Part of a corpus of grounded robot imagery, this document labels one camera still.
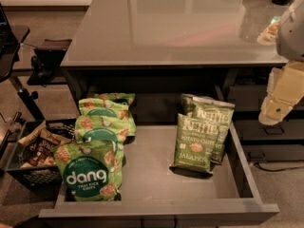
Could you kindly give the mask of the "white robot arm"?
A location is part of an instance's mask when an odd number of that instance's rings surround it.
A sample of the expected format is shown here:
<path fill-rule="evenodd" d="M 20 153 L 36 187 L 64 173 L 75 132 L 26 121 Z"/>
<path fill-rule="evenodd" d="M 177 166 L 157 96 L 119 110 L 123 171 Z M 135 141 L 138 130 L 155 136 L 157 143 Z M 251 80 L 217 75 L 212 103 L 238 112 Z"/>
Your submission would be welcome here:
<path fill-rule="evenodd" d="M 272 69 L 258 116 L 261 124 L 275 125 L 304 97 L 304 0 L 294 0 L 257 41 L 275 45 L 277 54 L 288 60 L 283 68 Z"/>

